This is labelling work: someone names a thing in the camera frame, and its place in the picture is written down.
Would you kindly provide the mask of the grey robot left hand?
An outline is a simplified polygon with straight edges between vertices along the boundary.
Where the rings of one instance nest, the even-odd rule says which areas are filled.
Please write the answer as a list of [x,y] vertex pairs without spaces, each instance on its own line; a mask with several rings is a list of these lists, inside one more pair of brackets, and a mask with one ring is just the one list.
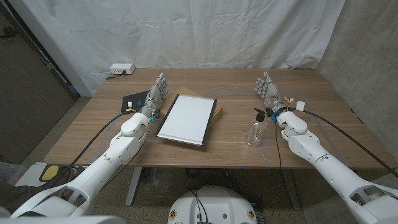
[[146,96],[144,105],[141,108],[141,114],[150,118],[153,114],[160,111],[165,100],[165,96],[169,91],[167,87],[168,81],[164,73],[161,73],[155,83],[151,86],[151,89]]

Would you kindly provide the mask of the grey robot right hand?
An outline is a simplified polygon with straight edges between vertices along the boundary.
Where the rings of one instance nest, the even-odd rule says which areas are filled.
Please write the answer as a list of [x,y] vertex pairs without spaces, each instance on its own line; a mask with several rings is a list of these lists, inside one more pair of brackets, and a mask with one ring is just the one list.
[[282,102],[279,91],[267,72],[264,78],[257,78],[254,91],[260,95],[266,108],[272,111],[272,115],[278,116],[286,111],[286,106]]

